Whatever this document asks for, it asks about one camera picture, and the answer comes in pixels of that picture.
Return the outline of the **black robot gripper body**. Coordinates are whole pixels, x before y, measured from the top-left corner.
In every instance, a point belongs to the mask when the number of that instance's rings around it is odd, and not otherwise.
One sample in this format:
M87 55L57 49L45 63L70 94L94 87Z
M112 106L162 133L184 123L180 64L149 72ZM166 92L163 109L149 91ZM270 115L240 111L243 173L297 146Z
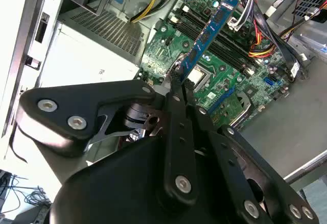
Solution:
M208 157L196 154L199 195L175 206L162 192L163 145L141 140L71 176L58 192L50 223L236 223Z

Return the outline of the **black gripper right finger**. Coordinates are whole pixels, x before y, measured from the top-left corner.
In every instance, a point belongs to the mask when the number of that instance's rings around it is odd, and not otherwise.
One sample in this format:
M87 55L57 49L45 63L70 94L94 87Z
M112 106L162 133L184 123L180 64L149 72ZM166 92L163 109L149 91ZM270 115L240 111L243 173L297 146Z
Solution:
M182 87L193 124L195 148L204 150L206 172L217 207L228 223L319 223L310 205L230 126L215 129L195 104L193 82Z

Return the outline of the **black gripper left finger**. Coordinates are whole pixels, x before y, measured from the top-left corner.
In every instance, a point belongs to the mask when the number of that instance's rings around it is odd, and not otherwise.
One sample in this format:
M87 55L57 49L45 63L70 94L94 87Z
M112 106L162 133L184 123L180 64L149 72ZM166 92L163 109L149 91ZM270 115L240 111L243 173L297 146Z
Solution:
M183 83L173 76L166 94L141 80L32 89L20 98L16 121L24 135L65 157L82 156L91 144L144 129L145 137L128 146L160 142L163 195L175 206L190 207L198 184Z

